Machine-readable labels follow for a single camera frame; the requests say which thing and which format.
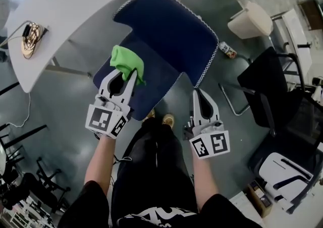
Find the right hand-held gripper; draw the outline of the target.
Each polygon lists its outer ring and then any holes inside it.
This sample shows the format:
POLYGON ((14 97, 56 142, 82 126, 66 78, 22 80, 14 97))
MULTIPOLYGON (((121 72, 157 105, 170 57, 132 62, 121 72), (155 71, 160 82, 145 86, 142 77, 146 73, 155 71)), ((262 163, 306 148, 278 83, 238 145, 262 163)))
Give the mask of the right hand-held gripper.
POLYGON ((193 91, 193 118, 195 127, 183 127, 183 139, 189 141, 199 159, 229 153, 230 138, 224 123, 219 120, 219 109, 212 97, 202 89, 193 91))

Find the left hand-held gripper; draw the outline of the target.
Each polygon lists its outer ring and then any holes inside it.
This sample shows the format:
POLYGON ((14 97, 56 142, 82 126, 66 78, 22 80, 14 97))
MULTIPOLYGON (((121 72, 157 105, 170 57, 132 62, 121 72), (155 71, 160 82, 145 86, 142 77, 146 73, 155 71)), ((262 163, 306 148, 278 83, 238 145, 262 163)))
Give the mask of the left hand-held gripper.
POLYGON ((112 139, 116 139, 129 121, 129 101, 138 79, 136 69, 126 81, 122 75, 123 73, 114 69, 103 78, 95 102, 89 105, 85 122, 88 130, 112 139))

